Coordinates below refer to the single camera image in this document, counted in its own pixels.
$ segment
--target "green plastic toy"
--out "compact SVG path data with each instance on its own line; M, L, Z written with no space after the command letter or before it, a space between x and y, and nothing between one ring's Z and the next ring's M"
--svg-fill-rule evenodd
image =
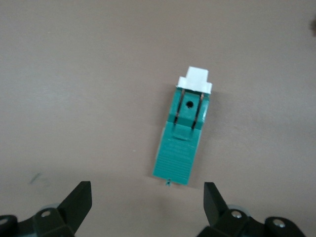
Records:
M153 172L167 185L189 182L212 90L207 76L208 70L189 67L179 79Z

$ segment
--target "gray floor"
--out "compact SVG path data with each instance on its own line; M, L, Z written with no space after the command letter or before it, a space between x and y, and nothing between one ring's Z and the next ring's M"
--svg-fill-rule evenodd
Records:
M0 1L0 214L90 180L85 236L194 237L203 183L316 227L316 1ZM188 187L151 176L175 84L209 70Z

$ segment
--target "white cap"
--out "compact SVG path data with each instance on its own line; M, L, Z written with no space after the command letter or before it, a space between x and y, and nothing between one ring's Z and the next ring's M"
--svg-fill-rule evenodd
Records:
M189 67L187 76L180 77L177 87L210 94L212 83L207 82L208 70Z

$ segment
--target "ribbed surface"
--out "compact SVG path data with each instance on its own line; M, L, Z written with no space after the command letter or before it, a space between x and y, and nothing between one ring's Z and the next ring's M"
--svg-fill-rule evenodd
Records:
M192 169L192 163L188 160L176 160L166 157L158 157L154 169L154 175L172 182L187 184Z

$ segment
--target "black plastic part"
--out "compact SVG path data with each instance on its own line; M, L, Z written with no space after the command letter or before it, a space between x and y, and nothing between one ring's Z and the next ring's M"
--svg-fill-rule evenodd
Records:
M57 207L65 223L74 233L92 207L91 183L82 181Z
M12 235L17 227L18 220L16 216L0 216L0 236Z
M214 228L207 226L201 231L201 233L199 233L197 237L230 237L230 236L223 232L220 232L219 230L216 230Z
M56 208L47 208L38 212L33 216L33 224L38 237L74 236Z
M222 195L214 183L204 184L204 211L209 225L213 226L219 218L228 210Z
M57 208L41 210L20 223L15 216L0 216L0 237L34 233L39 237L73 237L91 207L91 183L82 181Z
M204 184L204 210L210 226L198 237L305 237L288 219L269 217L262 224L240 210L228 209L214 183Z
M241 217L236 218L232 215L234 211L241 214ZM214 225L214 228L227 234L231 237L237 237L244 230L245 226L249 222L248 216L240 210L232 209L227 210Z
M281 220L285 226L276 226L273 221ZM305 237L303 232L288 219L282 217L269 217L265 221L266 227L276 236L276 237Z

